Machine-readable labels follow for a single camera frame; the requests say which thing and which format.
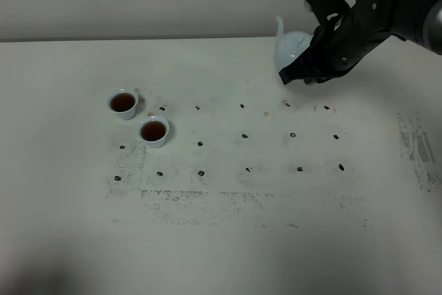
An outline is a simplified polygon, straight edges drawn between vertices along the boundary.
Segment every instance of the brown tea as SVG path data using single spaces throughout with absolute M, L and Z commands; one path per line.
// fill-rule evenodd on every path
M 159 121 L 151 121 L 141 128 L 141 136 L 146 141 L 158 141 L 166 135 L 166 126 Z
M 110 107 L 115 112 L 130 110 L 135 105 L 135 98 L 130 93 L 119 93 L 110 101 Z

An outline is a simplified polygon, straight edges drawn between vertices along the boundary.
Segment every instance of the black robotic arm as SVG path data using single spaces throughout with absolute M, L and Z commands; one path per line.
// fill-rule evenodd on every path
M 284 84 L 342 77 L 392 35 L 442 55 L 442 0 L 356 0 L 352 8 L 344 0 L 305 1 L 320 26 L 310 47 L 279 72 Z

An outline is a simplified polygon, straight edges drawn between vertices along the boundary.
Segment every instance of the teapot spout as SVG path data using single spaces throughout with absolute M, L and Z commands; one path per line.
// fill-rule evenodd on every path
M 276 43 L 278 43 L 282 36 L 284 36 L 284 23 L 282 22 L 282 17 L 279 15 L 276 17 L 276 22 L 278 22 L 278 30 L 276 31 Z

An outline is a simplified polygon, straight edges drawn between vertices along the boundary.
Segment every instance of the table surface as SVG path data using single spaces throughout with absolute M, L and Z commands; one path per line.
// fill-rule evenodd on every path
M 274 44 L 0 44 L 2 278 L 439 294 L 441 58 L 390 39 L 346 77 L 284 86 Z M 140 90 L 132 120 L 106 107 L 119 88 Z M 172 125 L 160 149 L 135 131 L 149 113 Z

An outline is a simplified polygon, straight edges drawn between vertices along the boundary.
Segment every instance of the white teacup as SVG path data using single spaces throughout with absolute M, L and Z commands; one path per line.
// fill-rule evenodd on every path
M 152 137 L 155 137 L 154 140 L 149 140 L 149 135 L 151 133 L 144 133 L 147 135 L 143 136 L 143 132 L 144 132 L 143 129 L 148 129 L 147 126 L 151 122 L 159 122 L 160 124 L 162 124 L 164 126 L 164 134 L 161 137 L 155 137 L 153 135 Z M 169 122 L 166 119 L 164 119 L 163 117 L 159 117 L 157 115 L 153 115 L 151 117 L 147 117 L 146 119 L 143 119 L 140 122 L 140 124 L 138 125 L 137 134 L 149 146 L 152 146 L 153 148 L 159 148 L 165 143 L 166 137 L 169 134 L 169 130 L 170 130 Z
M 137 104 L 138 94 L 133 90 L 119 89 L 108 98 L 109 108 L 123 120 L 129 120 L 135 116 Z

